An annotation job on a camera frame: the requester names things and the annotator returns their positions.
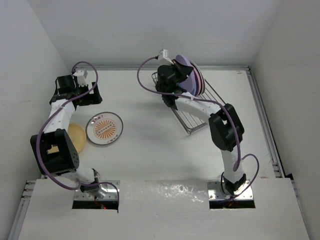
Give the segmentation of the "purple plastic plate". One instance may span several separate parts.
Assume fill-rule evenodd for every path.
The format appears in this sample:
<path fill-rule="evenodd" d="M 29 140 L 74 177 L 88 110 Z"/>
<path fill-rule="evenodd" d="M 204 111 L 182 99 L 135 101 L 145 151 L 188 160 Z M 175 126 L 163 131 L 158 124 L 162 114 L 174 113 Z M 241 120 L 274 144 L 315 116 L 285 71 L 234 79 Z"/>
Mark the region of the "purple plastic plate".
<path fill-rule="evenodd" d="M 183 66 L 192 67 L 191 62 L 184 55 L 180 55 L 180 54 L 176 55 L 175 60 L 177 62 L 179 62 Z M 188 74 L 187 74 L 187 78 L 181 83 L 183 83 L 183 84 L 193 84 L 193 85 L 196 86 L 196 79 L 195 79 L 194 70 L 192 70 L 192 71 L 189 70 Z"/>

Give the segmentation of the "blue plastic plate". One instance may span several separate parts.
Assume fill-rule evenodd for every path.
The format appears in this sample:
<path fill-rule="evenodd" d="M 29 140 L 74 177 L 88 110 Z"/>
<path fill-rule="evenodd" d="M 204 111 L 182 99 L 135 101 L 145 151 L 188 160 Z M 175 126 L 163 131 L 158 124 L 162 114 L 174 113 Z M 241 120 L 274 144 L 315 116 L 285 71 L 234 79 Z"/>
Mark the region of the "blue plastic plate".
<path fill-rule="evenodd" d="M 189 84 L 189 83 L 179 83 L 177 84 L 177 87 L 180 89 L 181 92 L 183 93 L 190 93 L 191 95 L 195 95 L 196 94 L 196 86 L 194 84 Z"/>

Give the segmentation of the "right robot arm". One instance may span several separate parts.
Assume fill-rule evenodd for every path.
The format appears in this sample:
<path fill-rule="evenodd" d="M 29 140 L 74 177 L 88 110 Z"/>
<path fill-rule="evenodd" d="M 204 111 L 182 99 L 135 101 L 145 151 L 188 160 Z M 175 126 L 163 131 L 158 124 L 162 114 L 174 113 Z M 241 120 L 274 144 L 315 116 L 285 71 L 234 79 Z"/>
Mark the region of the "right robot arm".
<path fill-rule="evenodd" d="M 155 89 L 163 102 L 209 125 L 211 139 L 220 149 L 224 166 L 224 187 L 234 195 L 247 179 L 241 167 L 240 143 L 245 132 L 235 108 L 226 103 L 202 99 L 206 81 L 199 67 L 181 56 L 157 69 Z"/>

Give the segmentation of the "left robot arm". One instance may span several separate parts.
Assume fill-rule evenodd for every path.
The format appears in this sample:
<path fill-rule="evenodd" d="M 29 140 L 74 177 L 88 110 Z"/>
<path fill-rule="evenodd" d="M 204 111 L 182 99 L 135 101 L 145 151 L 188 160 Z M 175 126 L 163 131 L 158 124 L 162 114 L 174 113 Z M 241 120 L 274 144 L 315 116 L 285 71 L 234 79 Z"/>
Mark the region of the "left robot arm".
<path fill-rule="evenodd" d="M 96 196 L 101 188 L 98 172 L 80 163 L 68 134 L 77 107 L 102 102 L 97 81 L 89 87 L 86 78 L 87 74 L 81 71 L 56 78 L 55 91 L 49 101 L 49 117 L 39 133 L 31 136 L 30 144 L 42 175 L 64 189 Z"/>

